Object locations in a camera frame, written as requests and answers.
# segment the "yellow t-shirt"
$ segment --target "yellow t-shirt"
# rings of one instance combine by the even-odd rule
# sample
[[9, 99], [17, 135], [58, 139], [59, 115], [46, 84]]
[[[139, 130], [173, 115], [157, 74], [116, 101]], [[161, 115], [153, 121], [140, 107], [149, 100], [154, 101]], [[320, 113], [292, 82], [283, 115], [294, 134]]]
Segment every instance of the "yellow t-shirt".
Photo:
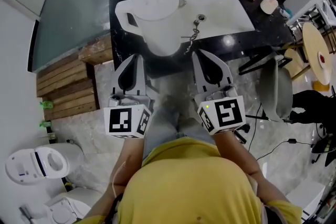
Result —
[[[289, 224], [302, 209], [285, 201], [269, 204]], [[260, 199], [244, 172], [216, 147], [189, 137], [165, 143], [129, 181], [118, 208], [120, 224], [261, 222]], [[81, 224], [101, 222], [98, 217]]]

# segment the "black countertop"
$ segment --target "black countertop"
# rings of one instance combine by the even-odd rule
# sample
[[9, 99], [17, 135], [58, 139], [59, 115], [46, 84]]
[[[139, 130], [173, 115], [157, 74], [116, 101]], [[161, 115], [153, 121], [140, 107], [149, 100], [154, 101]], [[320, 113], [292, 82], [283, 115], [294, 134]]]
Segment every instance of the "black countertop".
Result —
[[152, 77], [161, 77], [191, 68], [191, 53], [195, 49], [207, 50], [222, 60], [232, 60], [245, 56], [252, 56], [269, 49], [270, 46], [279, 46], [293, 42], [292, 33], [286, 26], [286, 20], [280, 15], [279, 9], [272, 15], [265, 14], [260, 9], [262, 0], [239, 0], [249, 16], [255, 31], [230, 34], [234, 44], [225, 44], [223, 37], [210, 37], [181, 44], [180, 49], [172, 56], [158, 57], [148, 50], [141, 36], [126, 32], [120, 26], [115, 15], [116, 4], [124, 0], [110, 0], [110, 26], [114, 67], [132, 54], [141, 54], [145, 60], [147, 74]]

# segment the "white pitcher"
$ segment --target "white pitcher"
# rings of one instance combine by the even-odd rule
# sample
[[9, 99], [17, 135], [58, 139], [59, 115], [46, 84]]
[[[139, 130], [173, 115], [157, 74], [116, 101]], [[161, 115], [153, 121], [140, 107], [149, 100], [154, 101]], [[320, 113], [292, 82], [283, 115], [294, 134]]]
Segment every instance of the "white pitcher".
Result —
[[[152, 53], [169, 56], [179, 49], [182, 29], [179, 0], [126, 0], [117, 3], [115, 11], [121, 27], [142, 36]], [[129, 24], [127, 13], [133, 15], [138, 27]]]

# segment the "gray pants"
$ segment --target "gray pants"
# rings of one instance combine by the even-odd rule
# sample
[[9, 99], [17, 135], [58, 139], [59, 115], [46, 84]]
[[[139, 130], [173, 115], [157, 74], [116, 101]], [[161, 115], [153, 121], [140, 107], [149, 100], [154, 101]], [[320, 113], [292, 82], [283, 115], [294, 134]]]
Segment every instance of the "gray pants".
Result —
[[178, 125], [179, 116], [179, 111], [173, 107], [164, 105], [156, 108], [145, 135], [143, 159], [157, 146], [185, 136], [215, 145], [212, 136], [198, 121], [189, 118]]

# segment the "sink drain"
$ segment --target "sink drain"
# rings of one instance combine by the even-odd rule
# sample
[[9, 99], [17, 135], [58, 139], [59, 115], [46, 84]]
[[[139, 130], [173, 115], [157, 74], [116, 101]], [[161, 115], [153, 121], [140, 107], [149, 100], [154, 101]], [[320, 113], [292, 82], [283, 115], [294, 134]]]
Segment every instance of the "sink drain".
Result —
[[200, 22], [204, 22], [206, 20], [206, 17], [203, 14], [198, 14], [197, 15], [197, 20], [200, 21]]

